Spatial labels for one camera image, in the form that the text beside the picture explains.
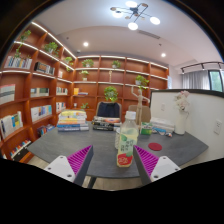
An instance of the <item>chair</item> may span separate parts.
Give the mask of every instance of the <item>chair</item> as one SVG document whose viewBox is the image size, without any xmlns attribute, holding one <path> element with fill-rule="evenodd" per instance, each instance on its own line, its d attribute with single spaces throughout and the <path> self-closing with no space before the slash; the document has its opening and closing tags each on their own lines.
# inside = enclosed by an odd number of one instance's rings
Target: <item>chair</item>
<svg viewBox="0 0 224 224">
<path fill-rule="evenodd" d="M 129 111 L 135 111 L 137 110 L 137 105 L 130 105 L 128 107 Z M 150 122 L 151 120 L 151 110 L 148 106 L 142 106 L 142 122 Z"/>
<path fill-rule="evenodd" d="M 96 108 L 96 116 L 99 117 L 119 117 L 121 119 L 122 106 L 119 103 L 99 102 Z"/>
</svg>

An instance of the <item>box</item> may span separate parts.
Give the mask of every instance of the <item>box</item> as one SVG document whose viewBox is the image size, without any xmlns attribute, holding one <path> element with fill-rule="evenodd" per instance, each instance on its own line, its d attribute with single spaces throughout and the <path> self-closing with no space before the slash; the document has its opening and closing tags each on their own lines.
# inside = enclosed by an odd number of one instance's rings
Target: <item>box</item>
<svg viewBox="0 0 224 224">
<path fill-rule="evenodd" d="M 141 135 L 151 135 L 152 133 L 152 123 L 150 122 L 141 122 Z"/>
</svg>

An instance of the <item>ceiling light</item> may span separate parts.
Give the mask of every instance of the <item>ceiling light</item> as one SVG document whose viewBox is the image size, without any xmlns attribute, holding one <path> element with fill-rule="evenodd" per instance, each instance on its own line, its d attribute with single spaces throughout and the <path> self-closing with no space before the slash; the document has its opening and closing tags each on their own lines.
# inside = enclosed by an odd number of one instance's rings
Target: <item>ceiling light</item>
<svg viewBox="0 0 224 224">
<path fill-rule="evenodd" d="M 159 25 L 160 24 L 160 20 L 156 17 L 151 17 L 150 18 L 151 23 L 155 24 L 155 25 Z"/>
<path fill-rule="evenodd" d="M 138 24 L 136 24 L 136 23 L 129 23 L 128 24 L 128 28 L 130 30 L 137 30 L 138 29 Z"/>
<path fill-rule="evenodd" d="M 114 12 L 113 12 L 113 16 L 114 16 L 115 18 L 121 18 L 121 17 L 123 16 L 123 13 L 120 12 L 120 11 L 114 11 Z"/>
<path fill-rule="evenodd" d="M 128 1 L 125 4 L 126 4 L 126 6 L 128 6 L 130 8 L 136 8 L 138 6 L 138 4 L 136 2 L 133 2 L 133 1 Z"/>
</svg>

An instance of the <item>vase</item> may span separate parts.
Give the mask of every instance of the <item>vase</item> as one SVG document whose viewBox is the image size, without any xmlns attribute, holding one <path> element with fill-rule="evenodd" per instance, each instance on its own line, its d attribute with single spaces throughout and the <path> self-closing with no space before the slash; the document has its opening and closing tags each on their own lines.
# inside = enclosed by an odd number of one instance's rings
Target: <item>vase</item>
<svg viewBox="0 0 224 224">
<path fill-rule="evenodd" d="M 188 112 L 184 110 L 179 110 L 179 114 L 176 119 L 175 128 L 174 128 L 174 132 L 176 134 L 184 135 L 187 116 L 188 116 Z"/>
</svg>

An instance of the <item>stack of books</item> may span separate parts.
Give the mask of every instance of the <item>stack of books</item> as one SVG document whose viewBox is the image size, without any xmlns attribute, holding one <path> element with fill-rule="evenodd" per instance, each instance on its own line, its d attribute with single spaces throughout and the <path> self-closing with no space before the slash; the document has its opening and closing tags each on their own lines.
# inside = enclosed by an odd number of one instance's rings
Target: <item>stack of books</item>
<svg viewBox="0 0 224 224">
<path fill-rule="evenodd" d="M 51 105 L 31 108 L 32 122 L 52 114 Z"/>
<path fill-rule="evenodd" d="M 49 88 L 32 88 L 30 97 L 49 96 Z"/>
<path fill-rule="evenodd" d="M 31 144 L 32 142 L 29 139 L 26 139 L 25 141 L 23 141 L 21 144 L 17 145 L 11 152 L 10 152 L 10 156 L 12 158 L 13 161 L 19 161 L 21 159 L 21 157 L 24 156 L 24 154 L 26 154 L 27 151 L 27 147 Z"/>
<path fill-rule="evenodd" d="M 21 127 L 23 127 L 21 111 L 18 111 L 17 114 L 8 115 L 0 119 L 0 128 L 3 139 Z"/>
<path fill-rule="evenodd" d="M 32 59 L 30 58 L 14 58 L 13 56 L 8 56 L 5 62 L 5 68 L 23 68 L 30 69 Z"/>
<path fill-rule="evenodd" d="M 120 118 L 94 116 L 92 124 L 94 130 L 116 131 L 122 123 Z"/>
<path fill-rule="evenodd" d="M 57 92 L 57 95 L 68 95 L 67 88 L 57 87 L 56 92 Z"/>
<path fill-rule="evenodd" d="M 56 103 L 56 112 L 61 112 L 62 110 L 66 109 L 66 103 L 64 102 L 57 102 Z"/>
<path fill-rule="evenodd" d="M 15 100 L 15 84 L 0 86 L 0 105 Z"/>
<path fill-rule="evenodd" d="M 88 131 L 86 112 L 79 110 L 67 110 L 60 113 L 58 117 L 58 131 Z"/>
<path fill-rule="evenodd" d="M 41 137 L 42 135 L 51 131 L 54 128 L 55 128 L 55 126 L 51 125 L 51 124 L 48 124 L 47 126 L 42 125 L 41 127 L 37 128 L 37 134 L 39 137 Z"/>
<path fill-rule="evenodd" d="M 45 65 L 43 63 L 36 62 L 34 70 L 37 72 L 43 72 L 49 75 L 54 75 L 55 68 L 51 67 L 50 65 Z"/>
<path fill-rule="evenodd" d="M 173 133 L 174 131 L 174 123 L 169 120 L 152 117 L 150 123 L 152 124 L 152 130 L 166 133 Z"/>
</svg>

